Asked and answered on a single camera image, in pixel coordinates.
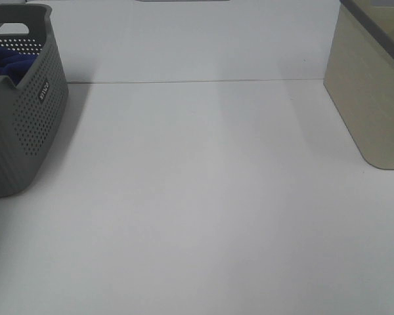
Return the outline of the grey perforated plastic basket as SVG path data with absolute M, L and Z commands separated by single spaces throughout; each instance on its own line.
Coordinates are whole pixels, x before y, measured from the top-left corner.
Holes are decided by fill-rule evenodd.
M 0 198 L 34 180 L 55 139 L 68 84 L 51 24 L 42 4 L 0 4 L 0 24 L 24 24 L 25 34 L 0 34 L 0 48 L 34 56 L 20 81 L 0 75 Z

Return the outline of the beige plastic basket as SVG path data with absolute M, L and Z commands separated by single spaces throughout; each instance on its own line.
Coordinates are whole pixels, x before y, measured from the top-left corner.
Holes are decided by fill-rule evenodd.
M 340 1 L 324 86 L 364 160 L 394 170 L 394 1 Z

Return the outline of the blue microfibre towel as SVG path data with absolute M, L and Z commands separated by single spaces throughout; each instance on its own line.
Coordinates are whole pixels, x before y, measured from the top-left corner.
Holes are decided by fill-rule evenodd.
M 35 62 L 37 56 L 21 54 L 0 47 L 0 76 L 7 76 L 17 86 Z

